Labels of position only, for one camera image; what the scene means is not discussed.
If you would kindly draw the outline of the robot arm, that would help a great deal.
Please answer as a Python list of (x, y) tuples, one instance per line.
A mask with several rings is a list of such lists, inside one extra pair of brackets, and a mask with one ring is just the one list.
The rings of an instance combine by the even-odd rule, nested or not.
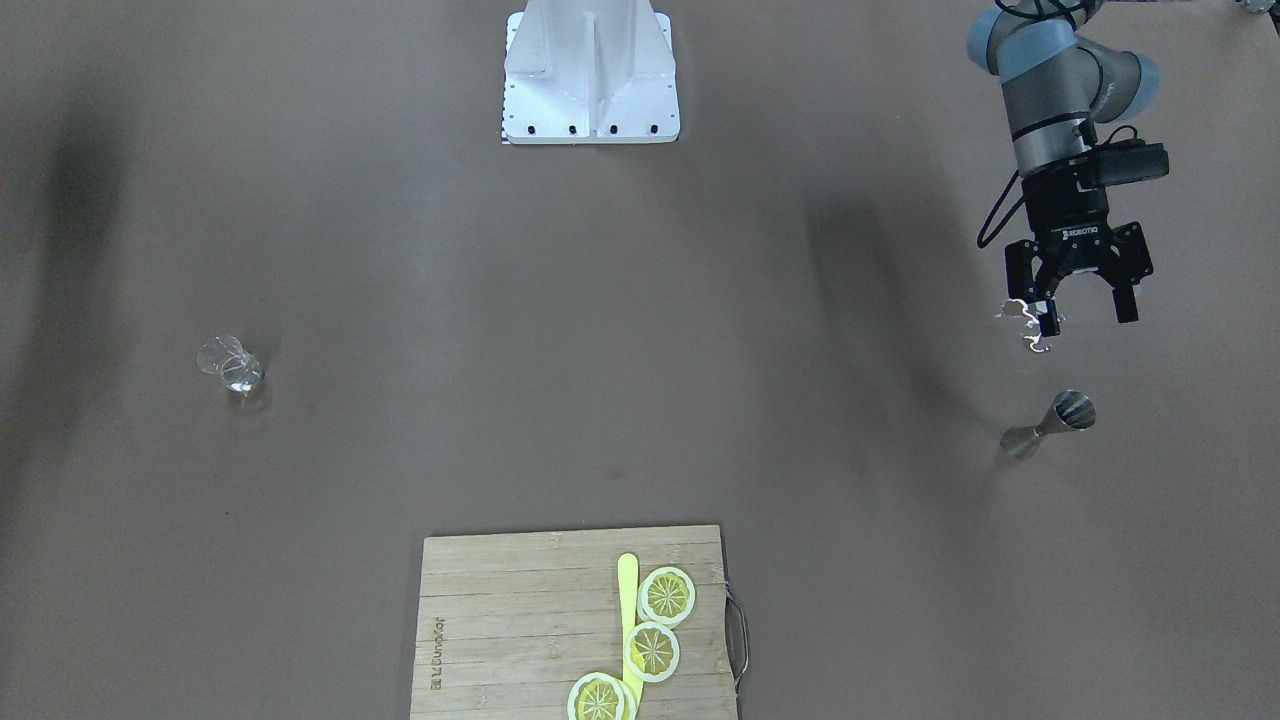
[(1155, 100), (1151, 59), (1080, 36), (1097, 1), (996, 1), (973, 24), (966, 53), (1002, 90), (1030, 237), (1004, 251), (1007, 296), (1042, 340), (1060, 333), (1056, 297), (1070, 275), (1091, 273), (1112, 291), (1120, 323), (1139, 316), (1137, 292), (1155, 265), (1138, 222), (1108, 223), (1112, 186), (1165, 177), (1169, 154), (1132, 133)]

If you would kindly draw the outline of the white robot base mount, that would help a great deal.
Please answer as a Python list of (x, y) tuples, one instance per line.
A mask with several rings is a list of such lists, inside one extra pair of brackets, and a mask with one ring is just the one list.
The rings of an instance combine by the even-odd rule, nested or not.
[(649, 1), (529, 1), (504, 33), (500, 138), (672, 143), (681, 135), (671, 18)]

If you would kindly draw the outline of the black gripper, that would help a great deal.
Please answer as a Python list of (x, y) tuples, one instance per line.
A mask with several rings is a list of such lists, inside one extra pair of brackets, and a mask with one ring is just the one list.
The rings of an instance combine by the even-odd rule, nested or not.
[(1007, 296), (1027, 305), (1041, 334), (1061, 334), (1055, 297), (1070, 274), (1096, 273), (1111, 288), (1116, 322), (1138, 322), (1138, 288), (1155, 265), (1139, 222), (1105, 229), (1108, 201), (1096, 161), (1043, 167), (1021, 179), (1021, 191), (1033, 240), (1005, 246)]

